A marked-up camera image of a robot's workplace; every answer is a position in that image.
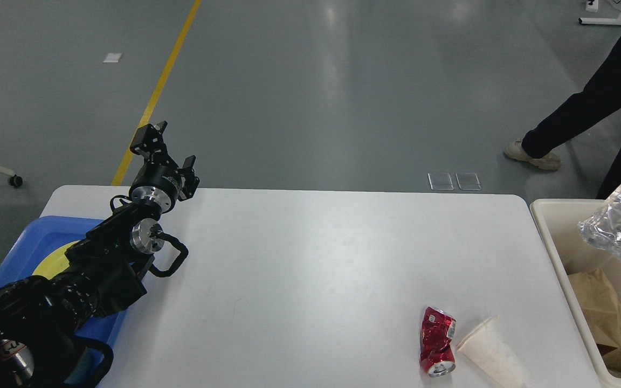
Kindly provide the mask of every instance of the beige bin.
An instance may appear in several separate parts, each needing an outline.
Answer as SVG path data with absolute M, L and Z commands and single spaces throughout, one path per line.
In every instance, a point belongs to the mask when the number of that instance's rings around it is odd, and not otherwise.
M 577 228 L 577 223 L 591 217 L 602 203 L 599 199 L 538 199 L 530 210 L 599 379 L 606 386 L 621 386 L 621 378 L 608 373 L 567 278 L 572 273 L 602 267 L 621 302 L 621 262 L 587 245 Z

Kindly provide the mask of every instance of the beige sneaker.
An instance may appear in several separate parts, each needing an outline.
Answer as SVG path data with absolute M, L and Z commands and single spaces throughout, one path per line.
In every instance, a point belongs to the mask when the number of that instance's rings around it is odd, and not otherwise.
M 554 153 L 548 153 L 544 157 L 538 159 L 533 159 L 528 156 L 524 148 L 522 148 L 521 139 L 509 143 L 507 147 L 505 147 L 505 155 L 519 162 L 528 162 L 541 170 L 557 171 L 560 169 L 560 165 L 562 165 L 562 160 Z

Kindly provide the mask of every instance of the yellow object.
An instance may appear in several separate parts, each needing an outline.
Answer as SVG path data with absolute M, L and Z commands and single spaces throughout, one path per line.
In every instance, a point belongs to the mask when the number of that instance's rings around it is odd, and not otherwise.
M 33 275 L 41 275 L 47 279 L 52 279 L 57 273 L 68 268 L 68 259 L 64 255 L 69 246 L 78 243 L 78 241 L 69 242 L 67 245 L 60 246 L 54 252 L 47 255 L 32 271 Z
M 193 22 L 193 18 L 195 18 L 195 13 L 198 12 L 198 7 L 200 7 L 201 0 L 195 0 L 193 2 L 193 7 L 190 8 L 190 12 L 188 12 L 188 16 L 185 18 L 185 23 L 183 24 L 182 30 L 179 33 L 179 37 L 177 41 L 174 43 L 174 47 L 172 48 L 171 54 L 169 54 L 169 58 L 167 59 L 167 64 L 165 64 L 164 69 L 162 69 L 162 75 L 160 75 L 160 79 L 157 81 L 157 86 L 155 86 L 155 90 L 153 90 L 153 95 L 150 96 L 150 101 L 148 101 L 148 106 L 145 108 L 143 112 L 143 117 L 140 119 L 140 123 L 138 123 L 138 128 L 141 126 L 147 125 L 150 122 L 150 117 L 153 115 L 153 111 L 155 110 L 155 105 L 157 105 L 158 99 L 160 99 L 160 95 L 162 94 L 162 89 L 164 89 L 164 84 L 167 83 L 167 79 L 169 78 L 169 73 L 171 73 L 172 68 L 174 67 L 174 62 L 177 60 L 179 56 L 179 51 L 183 45 L 183 41 L 185 40 L 185 35 L 188 34 L 188 30 L 190 29 L 190 25 Z M 116 170 L 116 174 L 114 175 L 114 179 L 112 179 L 112 186 L 120 186 L 121 182 L 123 182 L 123 177 L 126 174 L 126 170 L 128 170 L 128 165 L 131 163 L 131 159 L 133 159 L 133 153 L 131 150 L 126 148 L 126 152 L 123 153 L 123 158 L 121 158 L 121 163 L 119 164 L 119 168 Z

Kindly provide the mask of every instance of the crushed red can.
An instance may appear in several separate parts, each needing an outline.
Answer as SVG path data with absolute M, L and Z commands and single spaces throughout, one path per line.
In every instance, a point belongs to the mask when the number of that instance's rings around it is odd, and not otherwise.
M 446 312 L 428 307 L 421 326 L 421 368 L 428 376 L 444 376 L 454 370 L 450 342 L 456 320 Z

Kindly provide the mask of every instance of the black pants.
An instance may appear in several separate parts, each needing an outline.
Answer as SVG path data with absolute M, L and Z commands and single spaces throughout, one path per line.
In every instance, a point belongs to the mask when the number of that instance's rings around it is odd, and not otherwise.
M 543 157 L 553 148 L 583 133 L 621 108 L 621 37 L 610 55 L 580 93 L 570 96 L 522 142 L 530 157 Z M 596 198 L 604 199 L 621 184 L 621 148 Z

